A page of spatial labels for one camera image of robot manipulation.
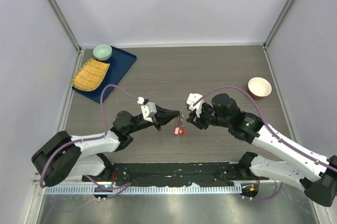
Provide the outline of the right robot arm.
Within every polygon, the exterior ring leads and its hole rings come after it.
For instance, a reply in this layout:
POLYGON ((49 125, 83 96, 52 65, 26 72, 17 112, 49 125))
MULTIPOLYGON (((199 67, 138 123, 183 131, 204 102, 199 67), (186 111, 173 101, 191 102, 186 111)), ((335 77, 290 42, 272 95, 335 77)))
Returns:
POLYGON ((236 139, 255 145, 279 157, 271 161, 258 154, 246 153, 238 165, 243 179, 253 176, 278 180, 291 185, 317 204, 330 207, 336 198, 336 156, 326 157, 287 138, 261 116, 242 111, 227 94, 218 94, 208 104, 202 95, 190 93, 186 101, 190 111, 187 122, 199 129, 209 126, 227 128, 236 139))

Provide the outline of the red capped key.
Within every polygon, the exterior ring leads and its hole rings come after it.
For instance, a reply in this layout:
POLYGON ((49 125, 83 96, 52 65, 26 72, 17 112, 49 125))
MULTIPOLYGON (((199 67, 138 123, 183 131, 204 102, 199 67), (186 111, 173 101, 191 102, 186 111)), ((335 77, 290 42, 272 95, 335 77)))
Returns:
POLYGON ((178 136, 180 134, 180 127, 175 127, 174 128, 174 136, 178 136))

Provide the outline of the grey keyring holder red handle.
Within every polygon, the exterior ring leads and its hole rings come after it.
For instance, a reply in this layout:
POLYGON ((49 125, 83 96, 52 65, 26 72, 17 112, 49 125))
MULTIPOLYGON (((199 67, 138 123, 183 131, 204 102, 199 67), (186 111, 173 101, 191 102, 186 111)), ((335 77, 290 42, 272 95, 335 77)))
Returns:
POLYGON ((180 127, 180 134, 178 136, 184 136, 185 135, 185 125, 184 125, 184 116, 182 113, 180 113, 179 116, 177 116, 175 119, 174 119, 174 125, 175 127, 180 127))

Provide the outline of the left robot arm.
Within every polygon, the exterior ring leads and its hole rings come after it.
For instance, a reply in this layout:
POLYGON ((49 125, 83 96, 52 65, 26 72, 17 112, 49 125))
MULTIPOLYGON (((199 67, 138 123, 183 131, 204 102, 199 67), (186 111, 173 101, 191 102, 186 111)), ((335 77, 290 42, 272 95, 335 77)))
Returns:
POLYGON ((40 186, 53 187, 66 178, 85 175, 109 180, 113 166, 105 157, 106 152, 123 150, 133 141, 132 133, 149 127, 161 130, 180 115, 178 110, 152 102, 142 105, 141 110, 136 116, 128 111, 119 112, 112 128, 105 133, 71 136, 65 130, 57 132, 31 158, 41 176, 40 186))

